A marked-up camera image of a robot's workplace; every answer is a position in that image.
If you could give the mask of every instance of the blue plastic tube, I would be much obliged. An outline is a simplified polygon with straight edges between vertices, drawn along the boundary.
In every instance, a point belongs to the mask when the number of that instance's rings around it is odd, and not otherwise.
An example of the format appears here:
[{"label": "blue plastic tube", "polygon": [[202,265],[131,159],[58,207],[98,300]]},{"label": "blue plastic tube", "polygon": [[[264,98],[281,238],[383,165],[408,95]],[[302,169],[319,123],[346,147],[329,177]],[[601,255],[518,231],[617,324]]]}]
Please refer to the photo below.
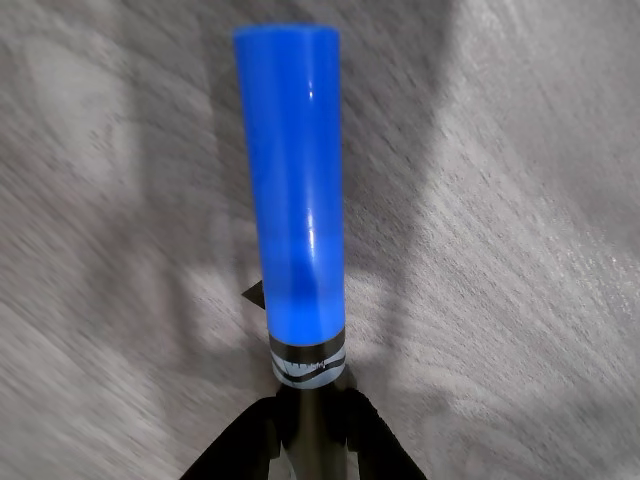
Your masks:
[{"label": "blue plastic tube", "polygon": [[269,333],[321,344],[344,329],[338,32],[240,28],[234,47]]}]

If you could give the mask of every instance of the table surface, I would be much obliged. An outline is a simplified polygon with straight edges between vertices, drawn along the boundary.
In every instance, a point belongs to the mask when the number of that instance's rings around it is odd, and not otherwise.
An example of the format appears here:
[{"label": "table surface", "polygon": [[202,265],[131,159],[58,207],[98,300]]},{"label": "table surface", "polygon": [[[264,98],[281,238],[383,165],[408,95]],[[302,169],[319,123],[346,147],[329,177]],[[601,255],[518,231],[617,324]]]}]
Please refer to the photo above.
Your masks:
[{"label": "table surface", "polygon": [[3,0],[0,477],[175,479],[274,392],[265,21],[341,31],[348,358],[428,477],[637,478],[637,0]]}]

